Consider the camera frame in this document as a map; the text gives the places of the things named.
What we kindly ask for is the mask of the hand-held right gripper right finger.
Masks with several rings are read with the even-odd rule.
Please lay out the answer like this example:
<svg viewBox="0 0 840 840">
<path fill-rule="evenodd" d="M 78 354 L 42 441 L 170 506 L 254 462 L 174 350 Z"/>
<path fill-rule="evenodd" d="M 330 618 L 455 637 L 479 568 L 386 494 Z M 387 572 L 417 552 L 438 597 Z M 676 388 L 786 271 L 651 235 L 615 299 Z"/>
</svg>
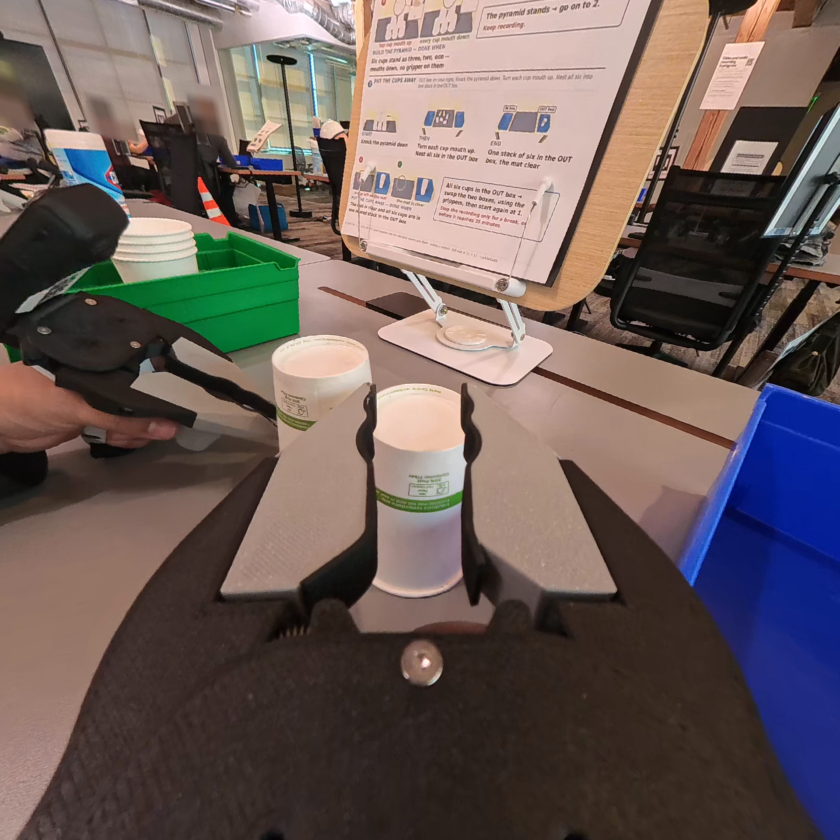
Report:
<svg viewBox="0 0 840 840">
<path fill-rule="evenodd" d="M 559 457 L 475 386 L 460 390 L 461 567 L 472 606 L 608 600 L 617 587 Z"/>
</svg>

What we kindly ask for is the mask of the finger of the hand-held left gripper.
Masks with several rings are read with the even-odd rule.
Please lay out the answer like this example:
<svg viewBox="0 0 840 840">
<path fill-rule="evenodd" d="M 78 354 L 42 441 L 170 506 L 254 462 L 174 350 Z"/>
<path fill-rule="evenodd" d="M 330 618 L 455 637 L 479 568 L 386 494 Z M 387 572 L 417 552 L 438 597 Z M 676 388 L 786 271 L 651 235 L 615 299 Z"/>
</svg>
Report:
<svg viewBox="0 0 840 840">
<path fill-rule="evenodd" d="M 277 407 L 224 353 L 203 337 L 180 337 L 161 356 L 162 370 L 202 388 L 210 396 L 258 414 L 270 422 L 277 420 Z"/>
<path fill-rule="evenodd" d="M 194 412 L 196 420 L 184 423 L 175 436 L 183 448 L 201 452 L 222 436 L 241 438 L 276 448 L 277 426 L 255 412 L 210 395 L 199 385 L 169 372 L 142 373 L 133 389 Z"/>
</svg>

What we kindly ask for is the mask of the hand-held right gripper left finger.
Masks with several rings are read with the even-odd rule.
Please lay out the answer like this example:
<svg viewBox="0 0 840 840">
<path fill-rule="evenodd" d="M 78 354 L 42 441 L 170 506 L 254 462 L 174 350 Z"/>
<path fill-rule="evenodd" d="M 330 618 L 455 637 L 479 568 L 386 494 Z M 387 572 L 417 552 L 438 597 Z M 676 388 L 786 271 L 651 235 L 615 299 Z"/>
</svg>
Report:
<svg viewBox="0 0 840 840">
<path fill-rule="evenodd" d="M 376 390 L 362 384 L 280 454 L 236 552 L 226 600 L 352 607 L 377 572 Z"/>
</svg>

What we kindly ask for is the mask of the green plastic bin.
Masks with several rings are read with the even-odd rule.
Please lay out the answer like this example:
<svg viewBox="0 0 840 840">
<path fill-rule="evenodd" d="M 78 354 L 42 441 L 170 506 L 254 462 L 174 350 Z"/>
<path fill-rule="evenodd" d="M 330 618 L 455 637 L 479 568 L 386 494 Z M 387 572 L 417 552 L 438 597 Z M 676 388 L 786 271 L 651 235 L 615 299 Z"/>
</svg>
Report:
<svg viewBox="0 0 840 840">
<path fill-rule="evenodd" d="M 61 217 L 32 206 L 2 238 L 2 342 L 17 359 L 60 372 L 137 371 L 180 337 L 226 355 L 299 331 L 298 261 L 229 234 L 195 238 L 198 273 L 125 283 L 111 257 L 119 212 Z"/>
</svg>

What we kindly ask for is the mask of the white green-banded paper cup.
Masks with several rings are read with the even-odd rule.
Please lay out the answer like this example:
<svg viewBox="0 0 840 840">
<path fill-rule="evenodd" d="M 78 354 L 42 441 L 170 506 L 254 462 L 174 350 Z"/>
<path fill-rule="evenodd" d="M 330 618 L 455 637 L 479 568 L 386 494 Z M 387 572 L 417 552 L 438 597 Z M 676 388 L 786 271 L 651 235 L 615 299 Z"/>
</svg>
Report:
<svg viewBox="0 0 840 840">
<path fill-rule="evenodd" d="M 271 356 L 280 450 L 361 385 L 372 382 L 368 350 L 338 335 L 312 335 L 277 347 Z"/>
<path fill-rule="evenodd" d="M 377 395 L 378 589 L 417 599 L 440 595 L 461 579 L 464 446 L 459 394 L 412 383 Z"/>
</svg>

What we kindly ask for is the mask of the stack of white paper cups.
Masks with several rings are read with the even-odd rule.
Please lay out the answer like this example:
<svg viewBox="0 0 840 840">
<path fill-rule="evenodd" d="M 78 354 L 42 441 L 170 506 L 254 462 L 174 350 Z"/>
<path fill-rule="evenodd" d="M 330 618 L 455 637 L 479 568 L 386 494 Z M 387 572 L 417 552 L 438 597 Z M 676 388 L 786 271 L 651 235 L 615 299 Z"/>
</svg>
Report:
<svg viewBox="0 0 840 840">
<path fill-rule="evenodd" d="M 193 227 L 176 219 L 131 217 L 111 257 L 125 283 L 198 273 Z"/>
</svg>

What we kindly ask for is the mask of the blue plastic bin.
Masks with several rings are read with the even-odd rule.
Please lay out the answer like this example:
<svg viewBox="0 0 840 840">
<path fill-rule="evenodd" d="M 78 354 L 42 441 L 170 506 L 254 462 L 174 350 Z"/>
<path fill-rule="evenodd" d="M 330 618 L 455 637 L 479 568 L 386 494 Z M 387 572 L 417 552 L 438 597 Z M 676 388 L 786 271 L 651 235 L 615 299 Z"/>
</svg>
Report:
<svg viewBox="0 0 840 840">
<path fill-rule="evenodd" d="M 766 385 L 679 567 L 736 656 L 784 772 L 839 838 L 839 408 Z"/>
</svg>

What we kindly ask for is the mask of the person's left forearm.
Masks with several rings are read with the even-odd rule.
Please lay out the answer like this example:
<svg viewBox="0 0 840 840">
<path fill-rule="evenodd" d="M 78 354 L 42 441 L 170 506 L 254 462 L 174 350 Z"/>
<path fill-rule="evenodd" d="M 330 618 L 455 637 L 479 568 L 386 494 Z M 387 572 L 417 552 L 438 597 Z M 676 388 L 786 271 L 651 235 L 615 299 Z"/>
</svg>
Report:
<svg viewBox="0 0 840 840">
<path fill-rule="evenodd" d="M 5 500 L 43 484 L 49 473 L 45 450 L 1 454 L 1 499 Z"/>
</svg>

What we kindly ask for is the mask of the person's left hand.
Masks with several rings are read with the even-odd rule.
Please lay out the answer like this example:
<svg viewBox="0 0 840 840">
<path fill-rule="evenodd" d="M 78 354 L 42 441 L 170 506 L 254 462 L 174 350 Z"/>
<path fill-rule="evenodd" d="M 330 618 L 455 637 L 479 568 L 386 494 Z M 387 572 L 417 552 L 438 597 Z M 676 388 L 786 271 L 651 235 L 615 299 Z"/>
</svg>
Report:
<svg viewBox="0 0 840 840">
<path fill-rule="evenodd" d="M 102 413 L 78 394 L 22 363 L 1 367 L 1 453 L 34 453 L 81 436 L 85 428 L 105 432 L 106 443 L 140 448 L 176 436 L 178 423 Z"/>
</svg>

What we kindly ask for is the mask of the wipes canister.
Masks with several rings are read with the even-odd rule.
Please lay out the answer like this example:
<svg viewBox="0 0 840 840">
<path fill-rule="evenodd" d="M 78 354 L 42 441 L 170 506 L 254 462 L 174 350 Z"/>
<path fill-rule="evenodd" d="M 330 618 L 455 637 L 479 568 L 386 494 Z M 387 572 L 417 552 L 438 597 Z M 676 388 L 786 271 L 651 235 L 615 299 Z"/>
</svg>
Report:
<svg viewBox="0 0 840 840">
<path fill-rule="evenodd" d="M 101 135 L 46 129 L 45 141 L 68 186 L 92 184 L 102 189 L 131 216 L 119 178 Z"/>
</svg>

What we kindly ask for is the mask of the long background table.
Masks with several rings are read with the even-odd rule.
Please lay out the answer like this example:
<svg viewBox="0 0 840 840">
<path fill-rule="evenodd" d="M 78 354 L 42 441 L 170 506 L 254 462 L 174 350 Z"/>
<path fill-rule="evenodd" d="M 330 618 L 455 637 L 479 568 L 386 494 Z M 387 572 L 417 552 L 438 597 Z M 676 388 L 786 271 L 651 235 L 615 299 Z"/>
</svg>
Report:
<svg viewBox="0 0 840 840">
<path fill-rule="evenodd" d="M 220 172 L 224 172 L 229 175 L 239 175 L 242 177 L 248 177 L 251 180 L 263 182 L 266 186 L 266 199 L 269 207 L 269 219 L 273 238 L 284 244 L 292 244 L 299 241 L 299 238 L 284 238 L 283 232 L 280 229 L 279 204 L 275 194 L 276 184 L 280 183 L 280 181 L 284 178 L 291 179 L 295 185 L 297 198 L 297 211 L 291 213 L 291 215 L 296 217 L 305 217 L 306 214 L 303 212 L 301 206 L 301 189 L 299 181 L 301 173 L 299 171 L 254 170 L 253 167 L 226 167 L 225 165 L 220 165 L 218 169 Z"/>
</svg>

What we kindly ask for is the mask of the black floor lamp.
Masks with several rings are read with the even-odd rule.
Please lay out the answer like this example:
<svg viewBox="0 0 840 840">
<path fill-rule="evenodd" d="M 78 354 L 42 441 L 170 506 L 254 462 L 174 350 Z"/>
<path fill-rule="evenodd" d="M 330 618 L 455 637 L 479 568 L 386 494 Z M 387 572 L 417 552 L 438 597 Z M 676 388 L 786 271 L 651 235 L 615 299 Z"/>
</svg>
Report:
<svg viewBox="0 0 840 840">
<path fill-rule="evenodd" d="M 293 132 L 293 120 L 291 117 L 291 102 L 289 97 L 289 89 L 288 89 L 288 80 L 287 80 L 287 68 L 294 67 L 297 64 L 297 60 L 290 56 L 283 56 L 278 54 L 268 55 L 266 57 L 268 62 L 278 66 L 280 68 L 280 75 L 281 75 L 281 83 L 282 83 L 282 90 L 283 90 L 283 98 L 286 107 L 286 115 L 287 115 L 287 130 L 289 135 L 289 146 L 290 146 L 290 154 L 292 159 L 292 170 L 294 172 L 299 172 L 298 166 L 298 157 L 296 153 L 296 144 L 295 144 L 295 135 Z M 296 198 L 297 198 L 297 210 L 296 211 L 289 211 L 289 215 L 299 218 L 299 219 L 312 219 L 312 212 L 303 209 L 302 202 L 301 202 L 301 186 L 300 186 L 300 176 L 293 175 L 292 176 L 294 183 L 295 183 L 295 190 L 296 190 Z"/>
</svg>

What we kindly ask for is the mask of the black bag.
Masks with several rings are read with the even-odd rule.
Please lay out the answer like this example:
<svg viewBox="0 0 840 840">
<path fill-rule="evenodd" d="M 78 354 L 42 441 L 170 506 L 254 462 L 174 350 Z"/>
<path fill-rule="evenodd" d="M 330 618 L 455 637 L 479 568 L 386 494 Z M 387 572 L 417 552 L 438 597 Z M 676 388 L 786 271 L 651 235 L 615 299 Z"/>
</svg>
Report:
<svg viewBox="0 0 840 840">
<path fill-rule="evenodd" d="M 821 396 L 839 369 L 839 313 L 789 344 L 767 383 L 806 396 Z"/>
</svg>

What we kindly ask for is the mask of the black mesh chair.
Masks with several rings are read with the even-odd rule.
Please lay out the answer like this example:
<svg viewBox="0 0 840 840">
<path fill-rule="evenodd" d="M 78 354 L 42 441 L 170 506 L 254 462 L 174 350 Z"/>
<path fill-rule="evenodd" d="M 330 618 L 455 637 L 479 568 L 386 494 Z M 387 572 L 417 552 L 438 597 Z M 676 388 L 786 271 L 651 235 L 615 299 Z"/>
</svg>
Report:
<svg viewBox="0 0 840 840">
<path fill-rule="evenodd" d="M 758 300 L 779 239 L 765 238 L 782 175 L 673 166 L 634 256 L 616 256 L 595 292 L 616 329 L 651 339 L 621 348 L 679 366 L 664 344 L 709 352 L 732 340 Z"/>
</svg>

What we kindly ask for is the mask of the white wall notice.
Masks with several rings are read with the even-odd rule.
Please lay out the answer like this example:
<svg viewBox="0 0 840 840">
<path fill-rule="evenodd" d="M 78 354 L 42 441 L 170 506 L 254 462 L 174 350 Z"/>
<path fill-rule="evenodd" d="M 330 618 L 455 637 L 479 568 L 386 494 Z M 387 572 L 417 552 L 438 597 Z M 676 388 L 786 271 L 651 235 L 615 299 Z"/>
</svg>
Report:
<svg viewBox="0 0 840 840">
<path fill-rule="evenodd" d="M 699 105 L 700 110 L 734 110 L 739 105 L 763 47 L 763 41 L 725 45 Z"/>
</svg>

